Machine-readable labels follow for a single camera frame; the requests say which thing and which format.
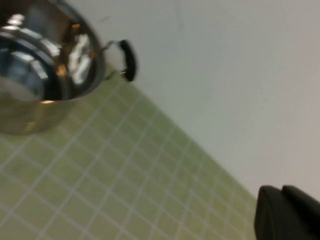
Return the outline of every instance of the pot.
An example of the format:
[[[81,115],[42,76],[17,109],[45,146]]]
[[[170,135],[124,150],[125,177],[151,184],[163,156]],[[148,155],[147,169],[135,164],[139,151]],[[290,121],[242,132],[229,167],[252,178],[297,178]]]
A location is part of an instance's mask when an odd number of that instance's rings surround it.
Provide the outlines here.
[[[30,61],[4,64],[6,58],[0,56],[0,132],[30,134],[59,123],[78,99],[106,79],[104,52],[112,44],[124,52],[127,69],[120,72],[132,82],[137,63],[130,43],[111,41],[103,47],[81,15],[64,1],[1,1],[0,53],[19,52],[33,59],[37,68],[31,68]],[[31,71],[33,77],[10,75],[17,67],[22,73]]]

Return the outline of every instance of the black object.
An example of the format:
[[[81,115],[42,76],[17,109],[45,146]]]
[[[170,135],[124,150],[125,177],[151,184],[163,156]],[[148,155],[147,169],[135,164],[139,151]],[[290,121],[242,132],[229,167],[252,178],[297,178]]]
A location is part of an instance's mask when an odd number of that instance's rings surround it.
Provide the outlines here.
[[[135,53],[128,40],[120,41],[119,46],[123,50],[125,56],[126,69],[124,70],[124,77],[129,82],[132,82],[137,73],[137,61]]]
[[[257,240],[320,240],[320,203],[294,186],[262,186],[255,212]]]

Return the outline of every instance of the tile grout line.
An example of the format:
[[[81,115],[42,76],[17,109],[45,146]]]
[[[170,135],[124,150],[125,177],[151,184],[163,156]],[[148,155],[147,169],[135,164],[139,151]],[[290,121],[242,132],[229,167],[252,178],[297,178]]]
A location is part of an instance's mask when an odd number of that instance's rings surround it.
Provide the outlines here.
[[[2,168],[4,168],[15,156],[17,156],[20,152],[21,152],[21,150],[28,144],[28,143],[30,143],[30,141],[32,140],[32,139],[34,139],[35,138],[35,135],[34,134],[32,134],[31,136],[29,136],[28,138],[27,138],[27,140],[25,141],[25,142],[23,142],[12,154],[11,154],[11,156],[10,157],[8,157],[3,163],[1,163],[0,164],[0,169],[2,169]]]
[[[33,185],[22,195],[20,200],[14,205],[14,207],[10,210],[10,212],[2,219],[0,222],[0,228],[2,225],[9,219],[9,217],[15,212],[15,210],[21,205],[21,203],[25,200],[25,198],[33,191],[33,189],[39,184],[39,182],[42,180],[43,177],[46,176],[46,174],[49,172],[49,169],[59,160],[59,158],[63,155],[63,153],[68,149],[68,147],[74,142],[74,140],[86,129],[87,125],[89,125],[89,122],[98,114],[98,111],[100,108],[102,108],[104,104],[102,104],[99,108],[96,109],[96,111],[92,114],[92,116],[88,119],[87,123],[75,134],[75,136],[72,138],[70,142],[59,152],[59,154],[54,158],[52,163],[45,168],[45,170],[40,174],[40,176],[37,178],[37,180],[33,183]]]
[[[114,150],[117,151],[119,154],[123,154],[123,153],[121,153],[117,148],[114,148]],[[93,153],[92,151],[90,151],[89,149],[87,149],[87,152],[90,153],[91,155],[94,155],[94,153]],[[72,159],[70,159],[70,161],[73,163],[73,165],[78,165],[78,164],[75,163]],[[169,175],[171,175],[171,173],[168,172],[168,171],[167,171],[165,168],[163,168],[161,165],[158,164],[158,166],[160,167],[161,170],[163,170],[163,171],[165,171],[166,173],[168,173]],[[186,168],[184,168],[184,169],[188,172],[188,174],[193,175],[191,172],[189,172],[188,169],[186,169]],[[199,165],[199,170],[203,170],[203,167],[202,167],[201,165]],[[220,174],[222,173],[222,171],[224,171],[224,169],[220,167]],[[105,186],[103,185],[103,183],[101,183],[101,182],[100,182],[97,178],[95,178],[94,176],[87,175],[87,177],[90,178],[92,181],[96,182],[97,184],[102,185],[103,187],[105,187]],[[181,184],[184,185],[184,183],[183,183],[182,181],[180,181],[180,179],[176,178],[176,180],[178,180]],[[227,190],[230,190],[227,185],[224,185],[224,184],[223,184],[223,182],[220,180],[220,178],[217,178],[217,177],[216,177],[216,178],[215,178],[215,183],[217,183],[217,182],[219,182],[220,184],[222,184]],[[156,183],[160,188],[164,189],[165,192],[168,192],[167,194],[169,194],[171,197],[173,197],[176,201],[178,201],[180,204],[184,205],[184,204],[183,204],[182,202],[180,202],[180,200],[177,199],[170,191],[168,191],[167,189],[163,188],[163,186],[162,186],[161,184],[158,184],[157,182],[155,182],[155,183]],[[201,183],[201,181],[198,181],[198,183],[200,183],[203,187],[205,187],[205,188],[210,192],[210,189],[207,188],[207,186],[203,185],[203,184]],[[219,195],[216,194],[215,196],[225,203],[225,201],[224,201]],[[207,203],[204,202],[204,201],[203,201],[201,198],[199,198],[197,195],[196,195],[196,197],[199,199],[199,201],[201,201],[202,203],[204,203],[204,205],[207,205]],[[228,208],[229,211],[233,211],[233,212],[234,212],[234,209],[230,208],[230,205],[229,205],[229,204],[226,204],[226,207]],[[216,212],[216,214],[217,214],[217,216],[218,216],[220,219],[222,219],[222,220],[225,219],[225,216],[220,215],[218,212]],[[241,219],[243,219],[244,221],[247,221],[245,218],[243,218],[243,217],[242,217],[240,214],[238,214],[237,212],[236,212],[236,214],[237,214]],[[224,220],[224,222],[225,222],[226,225],[228,225],[228,227],[233,228],[237,233],[239,233],[239,230],[238,230],[237,228],[235,228],[234,226],[230,225],[230,224],[229,224],[227,221],[225,221],[225,220]]]
[[[115,93],[114,95],[117,96],[117,97],[121,100],[121,102],[128,107],[127,103],[126,103],[125,101],[123,101],[123,99],[122,99],[122,97],[121,97],[120,95],[118,95],[117,93]],[[121,113],[116,107],[113,107],[112,109],[115,110],[115,111],[117,111],[118,113]],[[164,112],[162,112],[161,110],[157,110],[157,112],[162,113],[163,115],[165,115],[166,118],[168,118],[170,121],[172,121],[172,120],[171,120]],[[137,115],[139,115],[139,117],[141,117],[144,121],[148,122],[148,118],[145,117],[144,115],[142,115],[142,114],[140,114],[140,113],[138,113],[138,112],[137,112]],[[134,128],[135,131],[140,132],[140,129],[139,129],[137,126],[135,126],[135,125],[134,125],[132,122],[130,122],[130,121],[128,121],[128,122],[129,122],[130,126]],[[157,131],[157,133],[159,133],[159,134],[162,135],[161,131],[160,131],[156,126],[154,126],[153,128]],[[191,139],[191,137],[189,137],[184,131],[182,131],[182,132],[187,136],[188,139]],[[156,143],[153,139],[150,139],[150,140],[151,140],[154,144],[157,145],[157,143]],[[179,148],[179,150],[183,151],[183,147],[180,147],[175,141],[171,141],[171,142],[173,143],[173,145],[174,145],[175,147],[177,147],[177,148]]]
[[[70,160],[70,164],[72,164],[72,165],[77,165],[77,166],[74,166],[74,167],[77,167],[78,169],[81,169],[81,167],[80,166],[78,166],[78,164],[77,163],[75,163],[72,159],[69,159]],[[33,164],[33,165],[35,165],[38,169],[39,169],[39,163],[33,163],[33,161],[31,160],[31,162],[30,161],[28,161],[29,163],[31,163],[31,164]],[[161,165],[158,165],[163,171],[166,171],[168,174],[170,174],[165,168],[163,168]],[[78,170],[78,169],[75,169],[76,171],[78,171],[79,173],[83,173],[83,170]],[[54,177],[54,175],[52,175],[52,174],[50,174],[50,176],[54,179],[54,180],[56,180],[56,181],[58,181],[59,183],[60,183],[60,181],[59,181],[59,179],[58,178],[56,178],[56,177]],[[94,181],[94,182],[96,182],[97,184],[99,184],[99,185],[101,185],[101,186],[103,186],[103,187],[105,187],[105,185],[103,184],[103,183],[101,183],[97,178],[95,178],[94,176],[90,176],[90,175],[87,175],[87,177],[88,178],[90,178],[92,181]],[[169,194],[170,194],[170,196],[172,196],[175,200],[177,200],[179,203],[181,203],[181,204],[183,204],[182,202],[180,202],[180,200],[179,199],[177,199],[174,195],[172,195],[170,192],[169,192]],[[156,202],[154,202],[154,200],[153,199],[150,199],[156,206],[158,205]]]
[[[103,145],[103,149],[105,149],[105,148],[110,144],[110,141],[111,141],[111,139],[113,138],[113,135],[114,135],[115,133],[118,133],[118,132],[119,132],[119,129],[120,129],[120,127],[122,126],[122,124],[125,122],[127,116],[135,109],[135,106],[136,106],[137,103],[141,100],[141,98],[142,98],[141,96],[138,96],[138,97],[136,98],[135,102],[131,105],[131,107],[130,107],[130,108],[127,110],[127,112],[124,114],[123,118],[121,119],[121,121],[119,122],[119,124],[115,127],[114,131],[112,132],[112,134],[110,135],[110,137],[108,138],[108,140],[105,141],[105,143],[104,143],[104,145]],[[124,170],[125,165],[126,165],[126,164],[124,164],[124,165],[122,166],[121,170],[118,172],[118,177],[120,177],[120,175],[122,174],[121,171]],[[112,185],[107,189],[107,191],[106,191],[107,193],[105,194],[105,196],[106,196],[106,195],[107,195],[107,197],[109,196],[108,193],[114,189],[116,183],[117,183],[117,181],[114,179]],[[79,237],[79,240],[83,240],[83,239],[84,239],[85,234],[88,232],[89,228],[91,227],[91,225],[93,224],[94,220],[95,220],[96,217],[98,216],[99,210],[103,207],[103,204],[104,204],[104,202],[105,202],[105,200],[106,200],[106,199],[104,199],[104,198],[105,198],[105,197],[103,197],[103,199],[101,200],[100,204],[98,205],[98,208],[95,209],[94,214],[93,214],[93,216],[91,217],[90,221],[88,222],[88,224],[86,225],[86,227],[83,229],[83,231],[82,231],[82,233],[81,233],[81,236]]]
[[[226,212],[226,216],[224,217],[226,224],[224,225],[223,236],[225,236],[225,237],[227,235],[228,227],[233,228],[233,230],[235,230],[237,233],[239,233],[239,230],[236,229],[233,225],[230,224],[231,213],[234,212],[233,209],[230,206],[232,205],[232,200],[233,200],[233,197],[235,196],[235,191],[237,190],[236,186],[237,186],[236,183],[233,182],[233,186],[231,187],[231,191],[230,191],[230,196],[229,196],[228,202],[226,202],[226,206],[227,206],[228,211]]]
[[[167,190],[169,190],[169,189],[172,188],[172,186],[173,186],[173,184],[174,184],[175,176],[177,175],[179,169],[180,169],[181,166],[182,166],[183,157],[185,156],[186,151],[189,149],[189,147],[190,147],[190,145],[191,145],[191,142],[192,142],[191,139],[188,139],[188,143],[187,143],[186,146],[184,147],[184,150],[183,150],[183,152],[182,152],[182,154],[181,154],[181,157],[179,158],[178,163],[177,163],[177,165],[176,165],[176,167],[175,167],[175,169],[174,169],[174,171],[173,171],[173,173],[172,173],[172,175],[171,175],[170,182],[169,182],[169,184],[168,184],[168,187],[166,188]],[[165,196],[163,197],[162,203],[161,203],[161,204],[159,205],[159,207],[158,207],[158,208],[159,208],[159,211],[157,212],[157,214],[156,214],[156,216],[155,216],[154,224],[152,224],[152,229],[151,229],[151,232],[150,232],[147,240],[152,240],[152,239],[153,239],[155,230],[157,229],[157,225],[159,224],[159,221],[160,221],[161,214],[162,214],[162,212],[164,211],[163,206],[164,206],[167,198],[168,198],[168,192],[165,191]]]
[[[220,176],[221,176],[221,174],[222,174],[222,169],[220,169],[219,170],[219,172],[216,174],[216,176],[214,177],[214,183],[213,183],[213,186],[212,186],[212,191],[214,190],[214,189],[216,189],[216,187],[217,187],[217,185],[218,185],[218,181],[217,181],[217,179],[219,179],[220,178]],[[206,215],[205,215],[205,222],[204,222],[204,224],[205,224],[205,226],[207,227],[207,228],[212,228],[211,226],[210,226],[210,214],[211,214],[211,206],[213,205],[213,203],[214,203],[214,201],[215,201],[215,198],[216,198],[216,195],[213,193],[213,192],[210,192],[210,201],[209,201],[209,208],[210,208],[210,210],[208,210],[207,212],[206,212]],[[219,233],[219,232],[216,232],[216,231],[214,231],[216,234],[218,234],[221,238],[223,238],[223,236]],[[206,233],[207,233],[207,230],[206,230],[206,228],[203,228],[203,230],[202,230],[202,233],[201,233],[201,236],[202,236],[202,238],[203,239],[205,239],[205,235],[206,235]]]
[[[105,106],[105,104],[108,102],[109,97],[106,98],[106,101],[104,103],[102,103],[98,108],[97,108],[97,112],[99,112],[99,110]],[[134,102],[131,106],[130,109],[128,109],[128,112],[131,112],[132,109],[134,108],[135,104],[139,101],[139,98],[136,99],[136,102]],[[124,118],[118,123],[117,127],[115,128],[114,133],[117,132],[117,129],[119,128],[119,126],[122,125],[124,121]],[[98,161],[101,153],[103,152],[103,150],[105,149],[105,147],[110,143],[111,139],[112,139],[113,135],[107,140],[105,141],[104,145],[101,147],[101,149],[99,150],[98,154],[95,155],[95,159],[86,167],[86,169],[84,170],[83,174],[81,175],[81,177],[79,178],[79,180],[77,181],[77,183],[75,184],[75,186],[73,186],[71,188],[71,190],[69,191],[67,197],[64,199],[64,201],[61,203],[61,205],[58,207],[57,211],[54,213],[54,215],[51,217],[51,219],[47,222],[47,224],[45,225],[45,227],[43,228],[43,230],[41,231],[41,234],[37,237],[36,240],[41,239],[41,237],[45,234],[45,232],[48,230],[48,228],[51,226],[51,224],[53,223],[53,221],[57,218],[57,216],[59,215],[59,213],[61,212],[62,208],[67,204],[67,202],[69,201],[69,199],[72,197],[72,195],[76,192],[76,189],[78,188],[78,186],[81,184],[81,182],[87,177],[88,173],[90,172],[91,168],[96,164],[96,162]]]
[[[171,133],[174,131],[175,127],[176,127],[176,126],[174,125],[174,126],[170,129],[170,131],[168,132],[167,136],[165,137],[165,141],[163,141],[163,143],[161,144],[161,146],[160,146],[160,148],[159,148],[159,152],[158,152],[157,156],[155,156],[155,158],[154,158],[153,160],[151,159],[152,164],[151,164],[151,166],[150,166],[150,169],[146,172],[146,174],[145,174],[145,179],[144,179],[143,183],[139,186],[138,193],[137,193],[137,196],[136,196],[135,199],[134,199],[133,204],[129,206],[129,213],[128,213],[127,216],[125,217],[125,220],[124,220],[124,222],[123,222],[123,226],[127,226],[127,224],[128,224],[128,222],[129,222],[131,216],[133,215],[133,213],[136,212],[136,211],[135,211],[135,206],[137,205],[140,197],[144,194],[144,193],[143,193],[143,190],[145,189],[146,185],[148,184],[149,180],[151,179],[151,178],[150,178],[150,175],[152,174],[153,170],[155,169],[156,162],[159,160],[159,157],[160,157],[161,154],[163,153],[164,147],[165,147],[165,145],[167,144],[168,139],[169,139]],[[143,217],[142,219],[146,220],[146,222],[148,222],[148,223],[150,223],[150,224],[152,225],[152,222],[149,222],[149,221],[148,221],[147,219],[145,219],[144,217]],[[118,234],[118,236],[116,236],[115,240],[119,240],[120,237],[121,237],[121,234]]]
[[[9,212],[10,210],[7,209],[7,207],[5,207],[4,205],[2,205],[0,203],[0,209],[2,209],[5,212]],[[24,220],[21,216],[19,216],[16,213],[13,213],[12,215],[13,218],[17,219],[18,221],[20,221],[21,224],[23,224],[24,226],[26,226],[27,228],[29,228],[31,231],[33,231],[35,234],[39,234],[39,232],[41,231],[40,229],[38,229],[37,227],[33,226],[31,223],[29,223],[28,221]],[[49,240],[54,240],[52,237],[50,236],[44,236],[45,238],[49,239]]]
[[[27,190],[28,189],[28,186],[27,185],[24,185],[24,184],[21,184],[15,177],[13,176],[10,176],[8,175],[7,173],[3,172],[2,170],[0,170],[0,173],[2,175],[4,175],[5,177],[7,177],[8,179],[12,180],[13,182],[17,183],[20,187],[22,187],[23,189]],[[31,193],[32,196],[34,196],[35,198],[37,198],[40,202],[42,202],[43,204],[45,204],[49,209],[53,210],[54,212],[57,211],[58,207],[54,206],[51,202],[48,202],[46,199],[44,199],[39,193],[37,192],[33,192]],[[7,209],[7,207],[5,206],[2,206],[3,209],[6,209],[6,212],[9,212],[10,210]],[[65,218],[65,220],[67,222],[69,222],[72,226],[74,226],[75,228],[77,228],[78,230],[81,231],[82,229],[82,226],[80,226],[77,222],[75,222],[73,219],[71,219],[69,216],[67,216],[65,213],[63,212],[60,212],[59,213],[62,217]],[[19,214],[17,213],[14,213],[13,214],[15,217],[19,217],[22,221],[24,222],[27,222],[25,221]],[[41,229],[38,229],[37,227],[35,227],[34,225],[31,224],[31,226],[33,226],[34,229],[37,229],[37,234],[40,234],[41,232]],[[97,240],[92,234],[88,234],[89,237],[93,238],[94,240]]]
[[[176,236],[177,239],[181,239],[181,234],[182,234],[182,229],[183,229],[183,227],[184,227],[184,222],[185,222],[186,219],[187,219],[187,214],[188,214],[188,211],[190,210],[191,200],[192,200],[192,198],[193,198],[193,196],[194,196],[194,191],[193,191],[193,189],[194,189],[194,187],[196,186],[196,182],[198,181],[198,180],[196,179],[196,176],[197,176],[198,173],[200,172],[200,169],[201,169],[202,164],[204,163],[204,160],[205,160],[205,157],[202,156],[202,157],[201,157],[201,160],[200,160],[200,164],[199,164],[199,166],[198,166],[198,169],[196,170],[196,172],[195,172],[194,175],[193,175],[192,184],[191,184],[191,186],[189,187],[189,196],[188,196],[188,199],[187,199],[187,201],[186,201],[186,204],[184,205],[184,206],[185,206],[185,211],[184,211],[184,213],[183,213],[183,215],[182,215],[182,217],[181,217],[181,220],[180,220],[180,222],[179,222],[178,230],[177,230],[177,232],[176,232],[176,234],[175,234],[175,236]]]

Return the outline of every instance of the tiled countertop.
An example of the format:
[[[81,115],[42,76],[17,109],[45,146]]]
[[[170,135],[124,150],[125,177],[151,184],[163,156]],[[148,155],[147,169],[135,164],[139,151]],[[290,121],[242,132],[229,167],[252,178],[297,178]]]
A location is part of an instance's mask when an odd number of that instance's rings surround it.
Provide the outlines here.
[[[253,240],[255,200],[132,85],[0,138],[0,239]]]

